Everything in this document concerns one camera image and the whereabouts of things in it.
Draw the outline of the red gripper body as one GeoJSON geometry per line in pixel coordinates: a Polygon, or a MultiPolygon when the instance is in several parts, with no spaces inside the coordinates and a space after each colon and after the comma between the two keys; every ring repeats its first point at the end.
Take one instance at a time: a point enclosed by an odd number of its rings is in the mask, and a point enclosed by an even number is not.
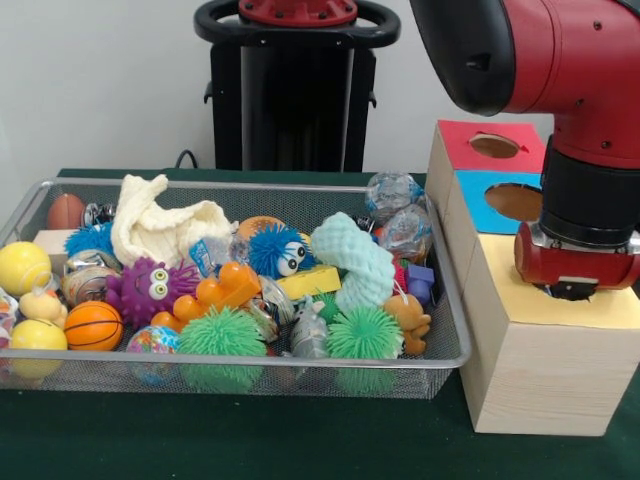
{"type": "Polygon", "coordinates": [[[554,298],[586,300],[600,290],[622,290],[639,278],[639,233],[613,249],[589,249],[548,236],[537,222],[522,222],[514,242],[522,280],[554,298]]]}

